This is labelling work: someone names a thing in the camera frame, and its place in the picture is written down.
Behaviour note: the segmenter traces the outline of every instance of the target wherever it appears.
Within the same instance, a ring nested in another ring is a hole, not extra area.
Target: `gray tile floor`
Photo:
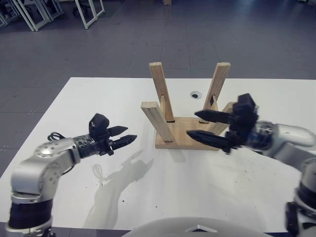
[[[0,175],[69,77],[150,77],[148,63],[162,61],[167,77],[209,78],[227,61],[231,78],[316,79],[315,7],[173,2],[126,0],[89,30],[72,14],[39,32],[23,22],[0,29]]]

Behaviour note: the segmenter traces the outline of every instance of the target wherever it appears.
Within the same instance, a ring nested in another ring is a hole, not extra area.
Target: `table surface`
[[[174,115],[201,110],[211,79],[167,79]],[[190,93],[200,91],[202,98]],[[222,109],[250,93],[261,120],[305,127],[316,133],[316,81],[227,79]],[[284,232],[284,205],[293,200],[300,173],[247,149],[222,152],[154,148],[155,131],[140,109],[158,101],[152,79],[71,78],[38,122],[0,179],[0,221],[10,207],[10,176],[53,131],[66,137],[88,132],[95,113],[110,125],[129,127],[131,145],[109,156],[83,159],[63,176],[54,199],[53,225],[132,230],[179,216],[211,217],[262,232]]]

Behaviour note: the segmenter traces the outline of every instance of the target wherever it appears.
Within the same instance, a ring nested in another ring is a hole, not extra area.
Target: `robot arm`
[[[58,181],[82,158],[112,155],[132,143],[136,135],[110,139],[127,127],[107,128],[109,120],[96,114],[89,123],[89,134],[44,143],[21,162],[11,177],[12,206],[6,225],[7,237],[47,237],[52,224],[52,203]]]
[[[257,107],[249,94],[238,97],[230,114],[205,110],[195,115],[230,127],[225,137],[187,131],[193,139],[228,154],[231,149],[246,146],[300,170],[294,201],[286,205],[286,228],[293,236],[316,236],[316,136],[301,127],[257,121]]]
[[[301,127],[257,121],[257,106],[249,94],[238,97],[230,114],[204,110],[195,115],[207,121],[230,125],[225,138],[205,131],[187,132],[193,139],[218,147],[228,154],[231,149],[246,146],[300,171],[306,160],[315,157],[316,136],[313,133]]]

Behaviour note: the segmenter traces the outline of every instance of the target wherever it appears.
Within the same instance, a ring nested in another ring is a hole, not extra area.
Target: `black cable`
[[[47,139],[51,142],[51,141],[58,141],[58,140],[61,140],[61,139],[64,139],[65,137],[63,135],[61,135],[60,133],[58,132],[52,132],[48,137]]]
[[[52,132],[48,137],[48,141],[59,141],[61,139],[64,139],[65,137],[63,135],[61,135],[58,132]],[[62,175],[67,174],[69,171],[71,171],[75,166],[71,166],[68,170],[66,170]]]

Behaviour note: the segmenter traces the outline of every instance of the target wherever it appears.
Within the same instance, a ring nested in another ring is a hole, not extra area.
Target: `light wood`
[[[166,122],[161,109],[157,102],[142,102],[141,105],[142,110],[145,115],[152,123],[157,133],[160,135],[159,137],[164,142],[172,142],[173,135],[168,127],[168,123]]]
[[[231,113],[233,111],[233,104],[234,104],[234,102],[229,102],[225,106],[225,108],[222,110],[222,112]],[[229,127],[229,124],[221,123],[221,122],[213,122],[210,125],[208,131],[214,133],[214,135],[216,135],[216,136],[219,136],[228,127]]]
[[[215,96],[216,100],[218,100],[218,96],[222,90],[223,84],[225,82],[225,79],[229,72],[230,67],[231,67],[230,63],[218,63],[216,65],[212,83],[208,90],[208,94],[204,103],[203,110],[211,110],[210,101],[211,101],[212,96]],[[201,118],[199,121],[202,123],[208,123],[207,121],[202,120]]]
[[[218,106],[217,106],[217,99],[216,99],[216,96],[213,95],[213,104],[211,106],[211,110],[215,110],[215,111],[218,111]]]
[[[163,5],[172,5],[172,0],[162,0]]]
[[[164,115],[166,113],[166,99],[164,98],[164,95],[162,95],[160,98],[160,109],[161,109],[162,115],[164,117]]]
[[[161,62],[150,63],[150,71],[153,76],[154,84],[156,87],[158,98],[164,96],[165,99],[165,114],[164,117],[167,122],[174,122],[172,107],[169,99],[168,89],[166,85],[166,80],[164,78],[163,68]]]
[[[164,142],[163,139],[157,134],[156,148],[218,151],[218,148],[204,145],[188,136],[187,131],[207,131],[209,129],[209,124],[199,123],[198,118],[175,117],[175,122],[169,122],[167,125],[173,134],[174,141]]]

